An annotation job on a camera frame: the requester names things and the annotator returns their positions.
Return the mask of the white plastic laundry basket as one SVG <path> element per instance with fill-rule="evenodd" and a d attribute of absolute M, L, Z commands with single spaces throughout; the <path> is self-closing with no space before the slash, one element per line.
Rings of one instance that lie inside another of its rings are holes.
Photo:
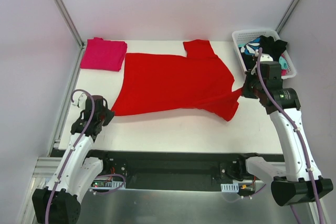
<path fill-rule="evenodd" d="M 255 51 L 260 47 L 263 48 L 264 54 L 269 54 L 274 62 L 280 63 L 283 79 L 297 75 L 287 52 L 287 42 L 281 40 L 275 30 L 266 28 L 238 30 L 232 33 L 232 38 L 243 75 L 255 65 Z"/>

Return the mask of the red t shirt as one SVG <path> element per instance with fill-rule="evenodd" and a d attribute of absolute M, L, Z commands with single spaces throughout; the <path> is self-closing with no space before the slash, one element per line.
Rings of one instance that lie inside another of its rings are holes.
<path fill-rule="evenodd" d="M 200 109 L 230 121 L 241 89 L 208 40 L 183 43 L 186 56 L 128 53 L 121 91 L 112 106 L 117 116 L 175 109 Z"/>

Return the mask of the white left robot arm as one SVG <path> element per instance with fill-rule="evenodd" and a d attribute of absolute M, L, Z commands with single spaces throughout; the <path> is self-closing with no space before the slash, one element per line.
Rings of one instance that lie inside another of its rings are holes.
<path fill-rule="evenodd" d="M 68 147 L 51 179 L 32 195 L 38 223 L 76 223 L 81 202 L 93 180 L 110 173 L 104 158 L 88 157 L 102 128 L 114 117 L 101 95 L 88 96 L 72 124 Z"/>

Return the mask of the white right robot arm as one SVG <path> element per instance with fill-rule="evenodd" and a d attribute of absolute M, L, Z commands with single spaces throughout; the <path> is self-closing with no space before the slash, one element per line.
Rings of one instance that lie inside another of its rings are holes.
<path fill-rule="evenodd" d="M 333 191 L 333 183 L 323 178 L 312 157 L 296 91 L 283 88 L 282 84 L 281 65 L 260 62 L 255 73 L 247 73 L 243 96 L 259 99 L 266 109 L 280 140 L 286 170 L 282 172 L 260 155 L 248 153 L 240 156 L 236 173 L 242 179 L 254 175 L 270 185 L 280 206 L 314 202 Z"/>

